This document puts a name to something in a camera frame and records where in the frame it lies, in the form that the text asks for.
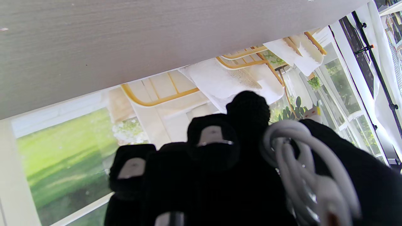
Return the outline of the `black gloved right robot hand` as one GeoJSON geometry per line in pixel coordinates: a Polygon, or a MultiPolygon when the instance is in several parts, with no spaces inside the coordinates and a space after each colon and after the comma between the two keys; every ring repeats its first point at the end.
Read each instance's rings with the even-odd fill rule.
{"type": "Polygon", "coordinates": [[[187,141],[118,148],[105,226],[400,226],[401,174],[264,97],[193,118],[187,141]]]}

